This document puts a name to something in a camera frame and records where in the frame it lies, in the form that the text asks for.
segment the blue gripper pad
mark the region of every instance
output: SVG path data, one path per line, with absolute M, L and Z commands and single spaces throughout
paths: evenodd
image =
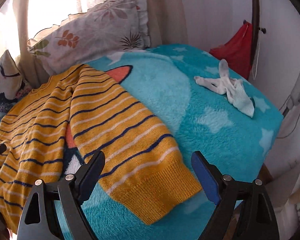
M 208 198 L 215 205 L 221 201 L 218 183 L 210 173 L 202 159 L 195 152 L 191 156 L 191 166 Z

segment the wall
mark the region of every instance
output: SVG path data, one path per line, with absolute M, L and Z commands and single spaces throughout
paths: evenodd
M 182 0 L 185 8 L 189 44 L 209 51 L 226 43 L 241 27 L 251 21 L 251 0 Z M 289 0 L 260 0 L 260 54 L 257 78 L 252 83 L 276 107 L 280 107 L 292 90 L 300 70 L 300 16 Z M 293 128 L 298 108 L 282 125 L 280 135 Z M 300 162 L 300 120 L 287 139 L 276 140 L 265 161 L 275 177 Z

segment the dark spiky plant print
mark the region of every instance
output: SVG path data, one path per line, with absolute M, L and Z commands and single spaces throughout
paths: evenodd
M 140 48 L 141 36 L 139 33 L 132 34 L 130 31 L 130 37 L 125 36 L 120 42 L 123 43 L 121 46 L 125 47 L 123 50 Z

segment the curtain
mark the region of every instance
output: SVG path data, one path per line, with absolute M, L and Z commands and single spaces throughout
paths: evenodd
M 37 88 L 48 74 L 34 63 L 27 41 L 42 29 L 60 25 L 69 14 L 84 13 L 105 0 L 7 0 L 0 9 L 0 57 L 8 49 L 30 84 Z M 147 0 L 151 46 L 187 43 L 182 0 Z

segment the yellow striped sweater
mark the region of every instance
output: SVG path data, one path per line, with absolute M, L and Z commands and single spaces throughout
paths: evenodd
M 32 90 L 0 123 L 7 146 L 0 211 L 15 233 L 34 182 L 61 175 L 68 124 L 85 162 L 96 149 L 105 153 L 102 188 L 146 224 L 201 189 L 158 117 L 108 74 L 76 65 Z

